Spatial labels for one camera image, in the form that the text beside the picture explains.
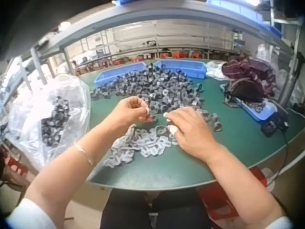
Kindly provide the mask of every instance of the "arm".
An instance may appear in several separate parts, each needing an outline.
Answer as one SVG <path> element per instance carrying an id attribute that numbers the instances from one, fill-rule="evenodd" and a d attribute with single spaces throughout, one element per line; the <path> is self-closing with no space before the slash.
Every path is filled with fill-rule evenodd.
<path id="1" fill-rule="evenodd" d="M 78 144 L 95 163 L 99 162 L 113 142 L 123 136 L 131 124 L 151 121 L 146 107 L 147 104 L 135 96 L 121 100 L 112 113 Z M 93 166 L 82 152 L 72 146 L 37 175 L 25 198 L 32 200 L 46 212 L 57 228 L 62 228 L 69 201 L 92 170 Z"/>
<path id="2" fill-rule="evenodd" d="M 273 196 L 233 154 L 215 141 L 194 109 L 181 108 L 166 117 L 179 128 L 174 135 L 180 147 L 208 165 L 247 225 L 266 228 L 283 216 Z"/>

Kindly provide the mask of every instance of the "bracelet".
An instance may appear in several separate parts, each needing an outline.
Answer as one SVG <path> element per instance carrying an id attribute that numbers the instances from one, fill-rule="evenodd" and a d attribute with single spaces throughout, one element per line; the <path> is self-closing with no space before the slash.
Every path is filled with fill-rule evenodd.
<path id="1" fill-rule="evenodd" d="M 75 147 L 77 148 L 78 151 L 82 152 L 82 154 L 87 159 L 89 164 L 92 165 L 93 167 L 95 167 L 96 164 L 94 163 L 93 159 L 88 155 L 88 153 L 79 144 L 77 144 L 76 142 L 74 143 L 74 145 L 75 145 Z"/>

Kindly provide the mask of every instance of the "round table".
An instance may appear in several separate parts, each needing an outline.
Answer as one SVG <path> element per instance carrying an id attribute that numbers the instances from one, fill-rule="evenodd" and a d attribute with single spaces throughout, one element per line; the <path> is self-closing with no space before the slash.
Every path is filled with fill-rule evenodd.
<path id="1" fill-rule="evenodd" d="M 98 73 L 89 73 L 80 78 L 90 88 L 94 88 L 94 79 Z M 219 85 L 223 82 L 212 78 L 194 80 L 203 83 L 203 107 L 209 113 L 217 113 L 223 124 L 223 131 L 215 133 L 217 141 L 226 146 L 247 167 L 253 167 L 278 153 L 284 146 L 282 134 L 277 131 L 271 138 L 265 137 L 261 127 L 245 110 L 226 106 L 224 94 Z M 91 102 L 90 127 L 101 122 L 116 106 L 119 97 L 100 99 Z M 165 125 L 166 120 L 158 115 L 157 125 Z M 291 141 L 305 127 L 305 120 L 290 113 L 286 137 Z M 102 161 L 88 178 L 89 182 L 112 188 L 129 190 L 173 190 L 185 187 L 197 187 L 214 181 L 209 168 L 201 161 L 184 153 L 179 146 L 166 148 L 161 156 L 144 158 L 134 156 L 130 164 L 115 168 L 104 167 Z"/>

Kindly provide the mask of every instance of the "white sleeve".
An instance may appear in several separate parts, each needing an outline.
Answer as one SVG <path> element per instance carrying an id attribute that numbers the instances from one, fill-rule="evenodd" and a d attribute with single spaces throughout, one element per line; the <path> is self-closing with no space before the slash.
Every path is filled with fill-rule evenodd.
<path id="1" fill-rule="evenodd" d="M 266 227 L 266 229 L 291 229 L 292 227 L 293 225 L 290 220 L 286 216 L 283 216 Z"/>
<path id="2" fill-rule="evenodd" d="M 51 218 L 37 204 L 25 198 L 6 221 L 12 229 L 56 229 Z"/>

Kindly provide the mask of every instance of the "ceiling light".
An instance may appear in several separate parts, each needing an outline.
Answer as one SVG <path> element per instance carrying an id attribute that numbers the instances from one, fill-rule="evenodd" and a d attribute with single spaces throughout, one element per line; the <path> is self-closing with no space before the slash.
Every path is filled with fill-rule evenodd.
<path id="1" fill-rule="evenodd" d="M 254 6 L 258 6 L 258 4 L 260 3 L 260 0 L 245 0 L 245 1 Z"/>
<path id="2" fill-rule="evenodd" d="M 64 30 L 67 29 L 70 25 L 71 25 L 70 22 L 68 22 L 68 21 L 63 21 L 63 22 L 58 26 L 58 29 L 59 29 L 59 31 L 64 31 Z"/>

